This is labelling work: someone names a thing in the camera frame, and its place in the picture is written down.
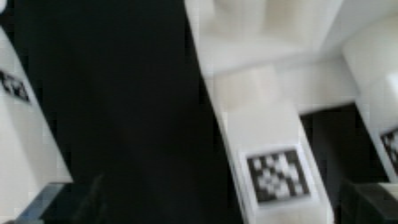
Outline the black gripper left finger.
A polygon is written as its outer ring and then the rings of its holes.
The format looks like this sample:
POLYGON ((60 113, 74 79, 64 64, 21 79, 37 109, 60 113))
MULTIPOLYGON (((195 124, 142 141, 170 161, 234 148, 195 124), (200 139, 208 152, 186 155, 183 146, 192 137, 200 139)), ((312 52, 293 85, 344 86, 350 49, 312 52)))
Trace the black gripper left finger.
POLYGON ((103 176, 90 183, 49 183, 14 224, 110 224, 103 176))

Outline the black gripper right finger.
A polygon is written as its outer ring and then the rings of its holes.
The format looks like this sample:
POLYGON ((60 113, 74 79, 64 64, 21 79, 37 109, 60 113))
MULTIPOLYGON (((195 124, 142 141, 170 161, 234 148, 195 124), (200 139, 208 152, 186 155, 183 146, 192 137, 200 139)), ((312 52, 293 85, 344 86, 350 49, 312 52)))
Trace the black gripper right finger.
POLYGON ((344 182, 339 224, 398 224, 398 183, 344 182))

